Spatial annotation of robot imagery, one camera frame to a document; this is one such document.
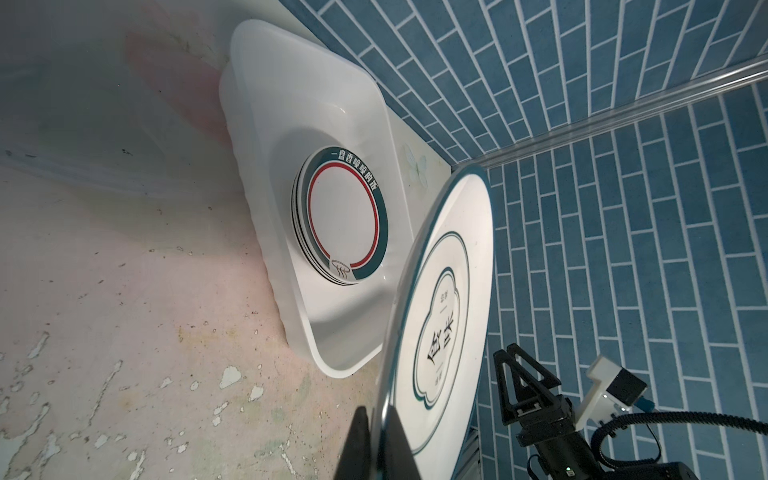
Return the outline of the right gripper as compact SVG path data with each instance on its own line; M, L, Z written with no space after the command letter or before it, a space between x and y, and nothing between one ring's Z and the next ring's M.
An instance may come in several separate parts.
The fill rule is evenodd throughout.
M604 470L575 429L570 401L553 393L561 380L516 343L492 360L502 424L520 424L517 442L535 450L542 473L550 479L602 479Z

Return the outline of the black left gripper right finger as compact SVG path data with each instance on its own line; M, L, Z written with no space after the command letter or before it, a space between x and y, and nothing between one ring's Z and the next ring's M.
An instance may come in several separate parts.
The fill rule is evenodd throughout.
M384 480L419 480L421 475L408 443L397 410L385 410L379 445L376 450L376 478Z

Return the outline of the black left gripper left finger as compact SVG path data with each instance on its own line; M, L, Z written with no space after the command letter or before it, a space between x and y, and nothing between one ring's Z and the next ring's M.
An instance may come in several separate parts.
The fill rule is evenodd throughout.
M367 410L356 408L337 465L335 480L367 480L371 473L371 434Z

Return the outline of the flower outline white plate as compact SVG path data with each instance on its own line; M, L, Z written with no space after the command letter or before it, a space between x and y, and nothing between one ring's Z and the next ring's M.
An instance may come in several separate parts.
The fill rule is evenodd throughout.
M494 226L485 172L457 170L411 247L384 342L371 420L371 473L385 410L396 408L421 475L456 470L476 398L491 303Z

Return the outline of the green red ring plate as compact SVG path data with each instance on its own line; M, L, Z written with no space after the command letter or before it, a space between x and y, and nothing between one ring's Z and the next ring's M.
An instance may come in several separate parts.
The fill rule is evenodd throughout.
M387 250L383 194L372 170L346 148L327 146L309 158L299 200L307 243L334 277L359 283L376 272Z

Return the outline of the orange sunburst plate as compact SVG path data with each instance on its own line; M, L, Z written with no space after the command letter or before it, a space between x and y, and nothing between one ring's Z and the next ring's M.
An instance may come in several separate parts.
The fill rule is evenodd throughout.
M352 277L351 279L339 279L337 277L334 277L331 273L329 273L327 269L324 268L321 265L321 263L315 258L315 256L313 255L312 249L307 243L307 237L306 237L306 234L304 233L304 230L300 221L299 200L300 200L301 179L305 170L309 165L309 162L310 162L310 158L307 157L305 161L302 163L301 167L298 170L298 173L294 178L292 191L291 191L292 225L293 225L297 243L301 249L301 252L304 255L305 260L322 278L339 286L354 285L357 283L357 280L354 277Z

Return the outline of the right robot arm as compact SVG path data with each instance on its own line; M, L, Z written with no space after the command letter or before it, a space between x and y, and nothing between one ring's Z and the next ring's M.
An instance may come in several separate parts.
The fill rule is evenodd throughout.
M602 427L629 414L647 384L600 355L587 371L592 382L584 401L575 406L556 389L561 380L517 344L493 354L501 420L518 424L517 443L535 449L526 463L531 479L694 479L681 462L615 460L612 465L593 453L582 434L588 422Z

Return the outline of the white plastic bin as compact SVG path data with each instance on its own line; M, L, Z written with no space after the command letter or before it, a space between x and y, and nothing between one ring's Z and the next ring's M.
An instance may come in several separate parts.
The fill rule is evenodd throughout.
M287 342L348 377L382 348L414 241L382 94L352 62L248 20L219 95Z

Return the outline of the aluminium frame rail right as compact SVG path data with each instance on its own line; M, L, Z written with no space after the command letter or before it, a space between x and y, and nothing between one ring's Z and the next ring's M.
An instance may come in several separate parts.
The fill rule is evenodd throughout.
M533 156L541 151L559 148L594 135L622 128L688 104L763 81L766 78L767 56L763 54L738 65L696 78L675 88L648 95L631 104L600 112L574 124L557 127L539 137L527 138L508 148L496 150L474 159L470 163L481 168L503 165Z

